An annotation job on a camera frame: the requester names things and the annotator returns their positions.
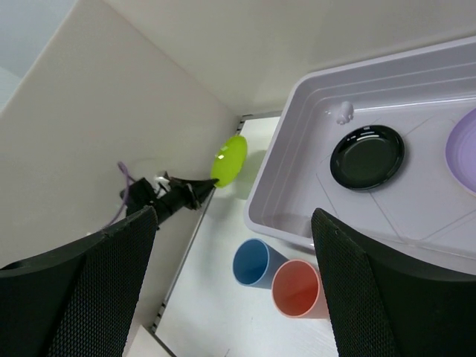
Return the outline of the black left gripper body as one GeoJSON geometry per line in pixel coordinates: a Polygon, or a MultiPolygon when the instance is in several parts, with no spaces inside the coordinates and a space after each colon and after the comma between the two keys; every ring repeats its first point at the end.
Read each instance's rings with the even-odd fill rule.
{"type": "Polygon", "coordinates": [[[173,214],[173,203],[170,201],[172,191],[158,197],[152,185],[145,179],[129,184],[120,192],[125,204],[125,216],[131,216],[145,207],[152,207],[158,220],[158,225],[168,220],[173,214]]]}

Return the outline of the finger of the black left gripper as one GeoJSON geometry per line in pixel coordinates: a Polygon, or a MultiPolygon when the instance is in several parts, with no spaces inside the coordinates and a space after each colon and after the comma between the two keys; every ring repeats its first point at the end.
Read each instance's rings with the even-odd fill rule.
{"type": "Polygon", "coordinates": [[[213,185],[188,185],[187,189],[190,194],[190,198],[186,204],[188,209],[200,209],[209,195],[212,193],[213,185]]]}
{"type": "Polygon", "coordinates": [[[205,180],[191,180],[173,177],[169,174],[165,176],[168,179],[168,185],[173,192],[181,193],[210,193],[219,182],[217,178],[208,178],[205,180]]]}

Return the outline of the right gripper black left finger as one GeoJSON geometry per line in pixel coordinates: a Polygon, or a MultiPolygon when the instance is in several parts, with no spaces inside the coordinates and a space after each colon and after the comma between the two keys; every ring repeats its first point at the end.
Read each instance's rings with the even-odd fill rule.
{"type": "Polygon", "coordinates": [[[121,356],[158,223],[151,207],[1,269],[2,356],[121,356]]]}

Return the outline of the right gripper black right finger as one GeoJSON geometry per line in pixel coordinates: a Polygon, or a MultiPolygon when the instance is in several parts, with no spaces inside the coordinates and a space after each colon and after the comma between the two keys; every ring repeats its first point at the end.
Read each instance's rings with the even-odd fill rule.
{"type": "Polygon", "coordinates": [[[474,356],[475,276],[382,244],[321,208],[311,218],[340,356],[474,356]]]}

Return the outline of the green plate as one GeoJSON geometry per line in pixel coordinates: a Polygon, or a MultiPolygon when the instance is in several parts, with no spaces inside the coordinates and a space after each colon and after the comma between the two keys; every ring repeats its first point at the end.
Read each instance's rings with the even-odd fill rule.
{"type": "Polygon", "coordinates": [[[241,135],[230,137],[219,149],[213,160],[210,177],[216,179],[215,187],[229,185],[240,173],[248,153],[247,140],[241,135]]]}

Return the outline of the black plate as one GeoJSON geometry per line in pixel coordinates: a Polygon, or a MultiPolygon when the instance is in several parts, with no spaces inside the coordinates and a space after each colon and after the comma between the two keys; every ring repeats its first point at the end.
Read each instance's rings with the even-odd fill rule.
{"type": "Polygon", "coordinates": [[[329,170],[349,190],[370,190],[395,176],[405,159],[403,137],[389,126],[370,125],[353,130],[335,146],[329,170]]]}

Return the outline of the purple plate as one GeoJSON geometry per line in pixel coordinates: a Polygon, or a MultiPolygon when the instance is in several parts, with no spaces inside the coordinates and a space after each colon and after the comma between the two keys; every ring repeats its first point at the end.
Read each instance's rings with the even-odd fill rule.
{"type": "Polygon", "coordinates": [[[475,109],[454,126],[446,141],[446,165],[458,184],[475,194],[475,109]]]}

